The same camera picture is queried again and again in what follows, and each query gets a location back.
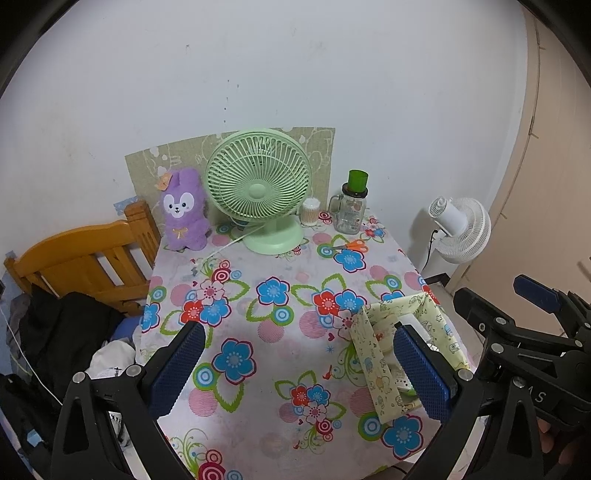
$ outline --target beige door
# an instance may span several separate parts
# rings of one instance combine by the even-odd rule
[[[525,154],[489,245],[458,288],[519,326],[559,335],[556,318],[512,284],[523,273],[591,301],[591,88],[556,36],[539,22],[537,30],[539,89]]]

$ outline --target table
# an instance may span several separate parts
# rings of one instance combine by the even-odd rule
[[[429,287],[370,211],[356,236],[337,233],[324,212],[304,231],[286,254],[238,242],[205,265],[238,227],[218,226],[200,252],[160,247],[137,360],[186,322],[204,324],[206,349],[158,421],[200,480],[358,480],[439,428],[422,408],[380,425],[348,331],[364,304]]]

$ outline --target blue pillow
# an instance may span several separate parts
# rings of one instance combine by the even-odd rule
[[[115,333],[113,333],[110,342],[112,342],[113,340],[121,340],[122,338],[127,338],[130,342],[132,342],[134,330],[139,325],[142,318],[143,317],[127,317],[123,319],[123,321],[119,325],[117,325]]]

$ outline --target door frame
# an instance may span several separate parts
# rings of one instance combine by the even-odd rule
[[[521,164],[525,157],[527,145],[530,141],[531,129],[534,125],[535,109],[538,103],[538,90],[540,87],[540,35],[538,33],[538,20],[526,8],[522,7],[522,11],[525,17],[525,30],[527,35],[525,97],[515,145],[513,146],[513,151],[511,152],[509,163],[505,170],[501,185],[499,186],[499,190],[497,191],[495,199],[489,209],[492,224],[491,235],[494,233],[495,225],[499,217],[502,215],[503,208],[511,194],[511,190],[513,189],[513,185],[515,184]],[[458,265],[456,271],[452,274],[450,281],[445,286],[445,289],[450,294],[453,294],[460,287],[460,283],[470,270],[471,265],[472,262]]]

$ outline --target clothing pile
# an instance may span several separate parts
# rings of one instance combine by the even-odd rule
[[[58,299],[33,285],[32,295],[22,294],[11,302],[7,332],[13,374],[0,375],[0,408],[11,424],[31,466],[50,478],[51,451],[63,401],[72,376],[86,371],[91,378],[114,377],[134,363],[131,343],[139,319],[123,314],[82,293]],[[123,338],[115,339],[117,332]],[[22,357],[20,347],[31,367]],[[129,437],[121,415],[111,415],[122,446]]]

